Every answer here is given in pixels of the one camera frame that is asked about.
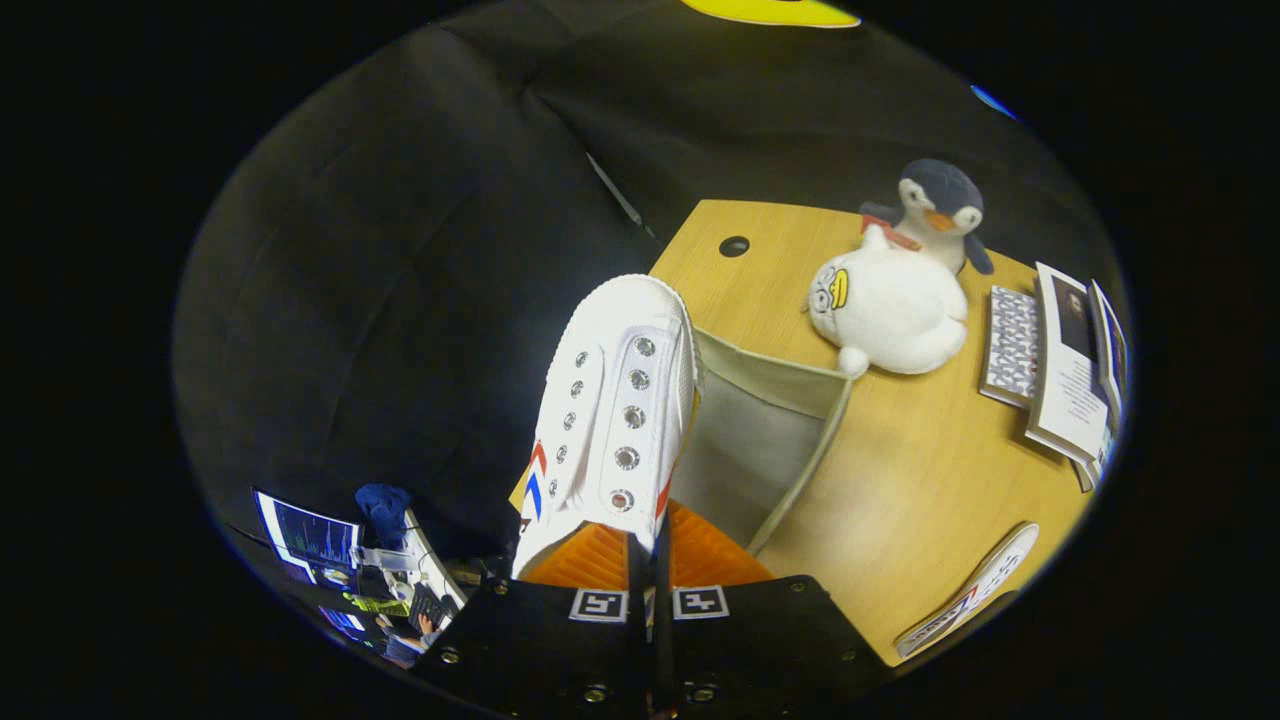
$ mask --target red and blue chevron stripe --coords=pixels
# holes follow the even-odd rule
[[[543,489],[538,484],[538,478],[547,477],[547,452],[543,451],[543,441],[534,442],[534,454],[529,457],[529,470],[525,478],[525,496],[534,495],[534,512],[538,519],[543,518]]]

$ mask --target wooden desk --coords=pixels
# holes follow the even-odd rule
[[[860,245],[860,228],[851,213],[704,200],[652,274],[707,332],[835,368],[836,348],[800,309],[818,266]],[[719,254],[730,236],[750,241],[745,255]],[[1024,410],[978,395],[991,286],[1030,293],[1036,274],[991,255],[995,274],[960,273],[969,299],[960,354],[924,375],[872,368],[858,379],[831,450],[759,555],[778,575],[815,577],[888,665],[902,662],[893,641],[950,600],[1018,523],[1039,523],[1039,539],[997,596],[1036,575],[1091,498],[1069,461],[1023,438]]]

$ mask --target white duck plush toy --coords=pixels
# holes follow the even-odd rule
[[[923,252],[891,250],[876,224],[860,249],[818,269],[806,310],[818,334],[840,347],[840,370],[854,378],[868,365],[928,373],[968,334],[969,304],[951,269]]]

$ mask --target penguin plush toy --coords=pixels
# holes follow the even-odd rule
[[[891,236],[905,237],[952,273],[964,268],[965,258],[979,273],[993,272],[987,249],[973,234],[982,223],[982,193],[960,168],[931,158],[915,160],[902,170],[897,193],[901,209],[863,202],[858,211],[892,224]]]

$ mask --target grey fabric bin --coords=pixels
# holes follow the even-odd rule
[[[826,455],[852,380],[695,333],[705,382],[671,497],[756,555]]]

